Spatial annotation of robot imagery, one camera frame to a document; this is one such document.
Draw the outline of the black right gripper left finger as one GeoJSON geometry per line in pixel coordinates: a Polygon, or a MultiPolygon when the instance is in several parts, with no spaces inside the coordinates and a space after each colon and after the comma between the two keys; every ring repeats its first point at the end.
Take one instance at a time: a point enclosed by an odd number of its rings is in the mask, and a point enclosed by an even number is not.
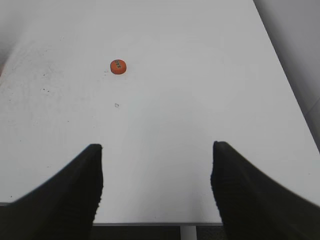
{"type": "Polygon", "coordinates": [[[102,146],[88,145],[41,186],[1,206],[2,240],[88,240],[103,191],[102,146]]]}

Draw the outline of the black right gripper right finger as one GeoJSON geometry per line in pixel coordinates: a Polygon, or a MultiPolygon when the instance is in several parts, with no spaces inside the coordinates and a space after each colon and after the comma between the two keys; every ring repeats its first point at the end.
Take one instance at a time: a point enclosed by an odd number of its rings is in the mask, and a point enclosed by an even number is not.
{"type": "Polygon", "coordinates": [[[320,208],[267,176],[225,141],[212,146],[210,184],[229,240],[318,240],[320,208]]]}

